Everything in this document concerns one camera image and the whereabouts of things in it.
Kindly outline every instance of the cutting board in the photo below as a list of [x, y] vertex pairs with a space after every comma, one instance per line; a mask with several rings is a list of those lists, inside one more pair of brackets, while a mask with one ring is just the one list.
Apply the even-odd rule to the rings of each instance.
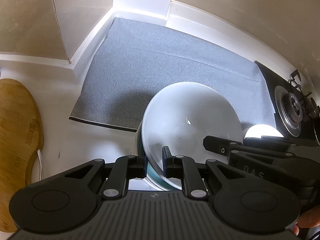
[[9, 213], [9, 201], [15, 192], [31, 183], [36, 152], [42, 147], [42, 124], [32, 95], [18, 81], [1, 79], [0, 231], [17, 230]]

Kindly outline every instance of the gray mat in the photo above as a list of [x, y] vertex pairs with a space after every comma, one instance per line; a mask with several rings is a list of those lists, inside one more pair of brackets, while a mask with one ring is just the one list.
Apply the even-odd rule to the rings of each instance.
[[194, 36], [121, 18], [95, 54], [71, 116], [137, 128], [151, 98], [181, 81], [214, 88], [243, 128], [275, 127], [267, 85], [255, 63]]

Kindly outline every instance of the beige wall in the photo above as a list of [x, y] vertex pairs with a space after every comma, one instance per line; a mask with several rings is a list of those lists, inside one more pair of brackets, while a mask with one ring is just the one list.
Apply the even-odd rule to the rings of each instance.
[[320, 0], [177, 0], [257, 37], [320, 90]]
[[69, 58], [112, 7], [113, 0], [53, 0]]
[[67, 59], [52, 0], [0, 0], [0, 53]]

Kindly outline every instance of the mat black edge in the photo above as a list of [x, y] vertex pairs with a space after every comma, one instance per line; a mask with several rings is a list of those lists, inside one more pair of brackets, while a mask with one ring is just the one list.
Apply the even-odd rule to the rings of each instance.
[[127, 132], [136, 132], [137, 131], [137, 129], [133, 129], [133, 128], [127, 128], [127, 127], [115, 126], [115, 125], [110, 125], [110, 124], [91, 122], [91, 121], [79, 119], [79, 118], [76, 118], [76, 117], [73, 117], [73, 116], [70, 116], [69, 120], [76, 121], [76, 122], [81, 122], [81, 123], [85, 123], [85, 124], [90, 124], [90, 125], [96, 125], [96, 126], [105, 127], [105, 128], [111, 128], [111, 129], [116, 129], [116, 130], [127, 131]]

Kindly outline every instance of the metal bolt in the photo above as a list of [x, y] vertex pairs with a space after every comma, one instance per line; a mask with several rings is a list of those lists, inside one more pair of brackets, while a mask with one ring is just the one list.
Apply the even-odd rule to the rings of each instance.
[[105, 191], [103, 191], [103, 194], [104, 194], [106, 197], [115, 197], [115, 196], [118, 196], [118, 195], [119, 195], [119, 191], [117, 191], [117, 190], [114, 189], [114, 188], [109, 188], [109, 189], [106, 189]]
[[196, 197], [196, 198], [202, 198], [207, 195], [207, 193], [202, 189], [195, 189], [195, 190], [191, 191], [190, 194], [191, 194], [191, 196]]

